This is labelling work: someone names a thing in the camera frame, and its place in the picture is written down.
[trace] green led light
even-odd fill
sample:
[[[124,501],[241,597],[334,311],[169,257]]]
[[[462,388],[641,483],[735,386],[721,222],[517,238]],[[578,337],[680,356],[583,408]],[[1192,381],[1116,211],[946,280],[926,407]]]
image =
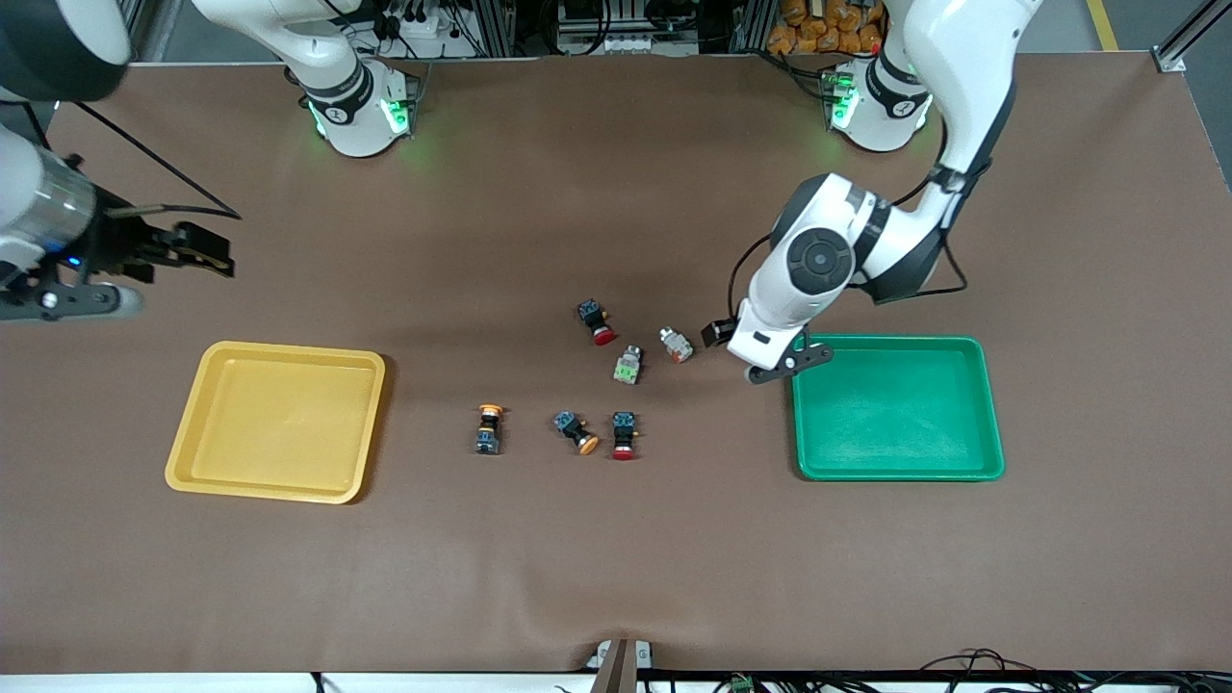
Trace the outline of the green led light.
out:
[[[384,111],[386,120],[389,121],[389,129],[395,134],[407,132],[407,106],[394,101],[391,104],[384,99],[381,100],[381,110]]]
[[[329,136],[325,134],[325,126],[320,122],[320,113],[317,112],[317,107],[312,102],[308,104],[308,112],[312,113],[312,120],[317,123],[317,132],[325,139],[329,139]]]
[[[844,128],[851,123],[851,113],[855,112],[855,107],[860,105],[860,90],[850,86],[844,90],[841,95],[835,90],[835,95],[839,100],[834,102],[834,112],[830,117],[830,125],[837,128]]]
[[[924,121],[928,118],[928,107],[933,104],[933,95],[929,94],[928,99],[924,100],[924,105],[920,106],[920,120],[915,121],[915,129],[924,127]]]

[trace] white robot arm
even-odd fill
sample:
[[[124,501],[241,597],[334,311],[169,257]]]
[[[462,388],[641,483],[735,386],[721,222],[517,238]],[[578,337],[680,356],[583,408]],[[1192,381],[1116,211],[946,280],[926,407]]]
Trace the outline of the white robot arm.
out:
[[[888,28],[881,49],[834,68],[832,128],[870,152],[898,149],[924,126],[933,97],[912,72],[899,25],[912,0],[883,0]]]
[[[108,0],[0,2],[0,101],[92,101],[118,86],[131,48]],[[0,127],[0,321],[127,317],[142,307],[127,286],[91,284],[106,271],[154,280],[154,265],[230,276],[229,244],[196,224],[147,224],[139,208],[48,149]],[[60,270],[76,275],[59,280]]]
[[[317,129],[347,157],[383,152],[410,131],[408,89],[418,80],[384,63],[361,59],[328,20],[360,0],[192,0],[216,25],[274,51],[308,95]]]
[[[792,345],[849,285],[882,303],[909,297],[928,281],[942,239],[992,160],[1014,102],[1014,53],[1039,2],[914,0],[901,7],[903,52],[945,117],[945,148],[910,212],[837,174],[801,184],[775,222],[772,249],[753,275],[734,332],[718,338],[729,338],[728,350],[753,364],[753,382],[828,360]]]

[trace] cable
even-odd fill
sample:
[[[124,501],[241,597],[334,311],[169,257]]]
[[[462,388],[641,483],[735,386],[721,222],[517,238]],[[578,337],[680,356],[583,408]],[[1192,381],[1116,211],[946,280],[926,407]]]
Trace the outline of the cable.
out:
[[[198,207],[196,205],[142,205],[140,207],[115,207],[107,210],[107,216],[113,219],[127,219],[132,217],[147,217],[149,215],[163,215],[166,212],[211,215],[214,217],[234,218],[224,210]]]
[[[654,28],[669,33],[675,33],[680,31],[687,31],[697,26],[697,12],[699,12],[697,9],[694,10],[692,17],[689,17],[680,23],[673,22],[671,18],[668,17],[667,12],[663,12],[660,16],[657,17],[655,11],[660,10],[663,4],[664,4],[663,0],[647,0],[646,2],[646,11],[642,14],[642,16],[644,16],[646,21],[650,22],[650,26],[653,26]]]
[[[419,53],[415,53],[415,49],[410,47],[410,43],[407,43],[407,39],[402,37],[402,32],[398,32],[398,41],[402,41],[402,44],[407,47],[407,52],[410,53],[411,58],[416,60],[419,59]]]
[[[801,81],[801,78],[806,78],[806,76],[811,78],[813,80],[821,80],[821,78],[822,78],[822,70],[806,70],[803,68],[797,68],[797,67],[792,65],[791,63],[788,63],[787,58],[774,55],[774,54],[771,54],[771,53],[769,53],[766,51],[763,51],[760,48],[743,48],[739,52],[740,53],[749,53],[749,54],[756,55],[756,57],[761,58],[763,60],[770,63],[775,68],[779,68],[780,70],[787,73],[791,76],[791,80],[793,83],[796,83],[796,86],[798,86],[801,91],[803,91],[804,94],[809,95],[811,97],[817,99],[818,101],[833,101],[834,100],[832,96],[827,96],[827,95],[824,95],[824,94],[822,94],[819,91],[813,91],[812,89],[808,88],[808,85],[806,83]],[[865,54],[857,54],[857,53],[846,53],[844,51],[824,51],[824,52],[817,53],[817,54],[818,55],[825,55],[825,54],[850,55],[853,58],[870,58],[870,57],[872,57],[871,54],[865,55]]]
[[[159,157],[158,154],[155,154],[153,149],[150,149],[149,147],[147,147],[145,144],[143,144],[139,139],[137,139],[132,134],[128,134],[127,132],[124,132],[124,128],[122,128],[118,125],[111,122],[110,120],[107,120],[106,116],[103,116],[99,111],[95,111],[94,109],[91,109],[90,106],[86,106],[85,104],[83,104],[80,101],[74,101],[74,104],[76,105],[78,109],[81,109],[83,111],[85,111],[86,113],[89,113],[90,116],[92,116],[96,121],[99,121],[102,125],[105,125],[108,128],[111,128],[112,132],[115,132],[120,137],[123,137],[126,142],[128,142],[133,147],[140,149],[143,154],[145,154],[150,159],[154,159],[155,162],[158,162],[158,164],[160,166],[163,166],[164,169],[166,169],[168,171],[170,171],[171,175],[174,175],[175,178],[177,178],[181,181],[184,181],[185,184],[187,184],[188,187],[191,187],[191,189],[196,190],[197,192],[200,192],[202,197],[205,197],[205,199],[209,200],[211,202],[213,202],[214,205],[217,205],[218,210],[216,210],[214,212],[218,216],[228,217],[228,218],[233,218],[233,219],[240,219],[240,218],[243,218],[243,217],[239,216],[239,212],[237,212],[230,205],[228,205],[227,202],[223,202],[222,200],[219,200],[213,192],[206,190],[205,187],[201,186],[201,184],[198,184],[197,181],[192,180],[191,178],[188,178],[187,175],[185,175],[184,173],[181,173],[180,169],[177,169],[177,168],[172,166],[170,163],[168,163],[166,159],[164,159],[163,157]]]
[[[947,657],[938,657],[938,658],[933,660],[931,662],[922,666],[920,671],[931,668],[931,667],[934,667],[934,666],[936,666],[936,665],[939,665],[941,662],[949,662],[949,661],[952,661],[952,660],[970,660],[972,656],[975,656],[977,660],[981,660],[981,658],[995,660],[998,662],[998,665],[1000,666],[1002,671],[1005,670],[1005,665],[1015,666],[1015,667],[1024,668],[1024,670],[1036,671],[1036,668],[1032,667],[1031,665],[1024,665],[1023,662],[1015,662],[1014,660],[1007,660],[1005,657],[1000,656],[1000,654],[997,650],[989,650],[988,647],[979,647],[979,649],[972,650],[970,654],[965,652],[965,654],[961,654],[961,655],[950,655]]]
[[[450,12],[450,17],[453,18],[453,25],[458,27],[458,32],[466,38],[466,42],[471,44],[471,49],[474,51],[476,58],[487,58],[488,53],[479,46],[476,41],[474,35],[471,33],[471,25],[466,21],[464,15],[462,15],[462,7],[458,6],[457,0],[446,0],[442,4]]]
[[[950,128],[946,127],[945,120],[942,120],[941,121],[941,146],[936,148],[936,159],[935,159],[936,162],[941,160],[941,154],[945,153],[945,147],[949,143],[950,143]],[[979,174],[983,174],[983,171],[987,170],[987,169],[988,169],[988,166],[984,165],[983,169],[979,171]],[[910,192],[908,192],[907,195],[903,195],[898,200],[894,200],[894,206],[897,207],[897,206],[902,205],[903,202],[910,200],[912,197],[915,197],[917,195],[919,195],[920,191],[924,190],[924,186],[928,185],[928,181],[929,181],[929,176],[924,176],[924,180],[919,181],[919,184],[917,184],[915,187],[913,187],[910,190]]]
[[[834,672],[813,672],[809,676],[813,677],[812,683],[819,683],[823,687],[829,686],[832,688],[838,688],[839,691],[843,691],[845,693],[881,693],[881,691],[877,691],[876,688],[869,686],[862,681],[854,678],[845,678],[841,675]]]
[[[34,107],[30,105],[30,101],[22,101],[21,107],[26,111],[26,117],[30,118],[30,127],[33,128],[34,134],[38,136],[38,143],[43,146],[43,149],[51,152],[52,146],[47,143],[47,132],[44,132],[43,126],[38,123],[38,115],[34,113]]]
[[[552,22],[547,20],[547,10],[549,6],[556,4],[556,1],[557,0],[543,0],[543,4],[540,6],[540,37],[543,38],[543,44],[547,46],[548,53],[553,55],[589,55],[598,51],[599,47],[607,41],[607,35],[611,32],[614,20],[611,0],[604,0],[602,5],[598,7],[599,18],[595,22],[596,32],[594,41],[590,42],[590,46],[582,53],[565,53],[562,51],[556,43],[556,39],[552,38]]]
[[[346,15],[344,15],[342,11],[338,9],[338,5],[334,5],[333,0],[323,0],[323,1],[325,2],[325,5],[329,6],[330,10],[334,10],[334,14],[338,15],[338,18],[342,20],[342,23],[346,25],[347,30],[350,30],[351,32],[350,35],[344,35],[347,42],[354,41],[355,43],[363,46],[363,48],[355,49],[357,53],[363,53],[366,55],[373,55],[381,53],[379,44],[373,47],[371,43],[366,41],[360,41],[360,30],[355,28],[355,25],[352,25],[350,20],[346,18]],[[410,54],[414,55],[416,59],[419,58],[419,55],[415,55],[415,51],[410,47],[410,44],[407,44],[407,49],[410,51]]]
[[[736,266],[732,268],[732,276],[727,280],[727,317],[732,319],[736,319],[736,306],[732,302],[732,293],[736,291],[736,273],[740,271],[740,265],[744,264],[744,260],[748,260],[749,255],[752,255],[754,250],[760,248],[761,244],[768,240],[770,240],[769,233],[754,240],[753,245],[749,245],[749,249],[740,255],[739,260],[736,260]]]

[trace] yellow tray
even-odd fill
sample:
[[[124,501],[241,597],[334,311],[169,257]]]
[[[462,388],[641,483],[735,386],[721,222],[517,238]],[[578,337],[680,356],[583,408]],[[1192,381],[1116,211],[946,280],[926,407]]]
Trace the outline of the yellow tray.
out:
[[[166,482],[345,503],[363,483],[383,381],[372,351],[219,342],[201,356]]]

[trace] green tray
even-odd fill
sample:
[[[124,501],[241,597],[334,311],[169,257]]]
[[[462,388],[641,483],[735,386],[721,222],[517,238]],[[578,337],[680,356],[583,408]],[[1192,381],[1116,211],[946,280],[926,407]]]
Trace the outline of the green tray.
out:
[[[809,337],[833,346],[834,359],[792,381],[796,457],[806,477],[992,481],[1005,471],[978,342]]]

